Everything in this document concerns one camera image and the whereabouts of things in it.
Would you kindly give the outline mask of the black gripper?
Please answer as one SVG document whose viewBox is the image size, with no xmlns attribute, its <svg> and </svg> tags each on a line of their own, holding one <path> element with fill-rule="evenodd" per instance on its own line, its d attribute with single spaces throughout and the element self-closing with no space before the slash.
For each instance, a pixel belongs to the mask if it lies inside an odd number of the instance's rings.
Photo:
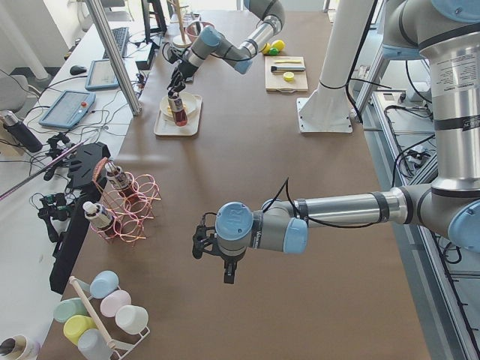
<svg viewBox="0 0 480 360">
<path fill-rule="evenodd" d="M 223 262 L 224 262 L 223 282 L 225 284 L 234 284 L 237 261 L 234 259 L 225 259 Z"/>
<path fill-rule="evenodd" d="M 180 50 L 169 44 L 166 50 L 166 60 L 175 65 L 172 72 L 171 80 L 167 86 L 167 96 L 172 97 L 176 92 L 181 92 L 185 89 L 185 81 L 192 77 L 198 70 L 195 64 L 190 62 L 191 51 L 189 49 Z"/>
</svg>

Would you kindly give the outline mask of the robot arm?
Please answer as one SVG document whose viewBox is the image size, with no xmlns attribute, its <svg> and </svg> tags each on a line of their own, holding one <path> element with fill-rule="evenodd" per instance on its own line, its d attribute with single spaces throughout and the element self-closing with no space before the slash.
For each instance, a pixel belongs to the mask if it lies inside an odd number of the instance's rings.
<svg viewBox="0 0 480 360">
<path fill-rule="evenodd" d="M 201 30 L 198 38 L 179 57 L 167 86 L 168 95 L 183 91 L 186 79 L 192 77 L 209 56 L 225 61 L 240 74 L 247 73 L 252 59 L 281 32 L 285 11 L 278 0 L 245 1 L 244 6 L 259 18 L 259 25 L 238 46 L 212 26 Z"/>
<path fill-rule="evenodd" d="M 388 1 L 383 48 L 429 62 L 437 177 L 386 192 L 274 200 L 259 211 L 227 203 L 215 221 L 225 283 L 248 248 L 300 254 L 315 226 L 416 224 L 479 250 L 479 3 Z"/>
</svg>

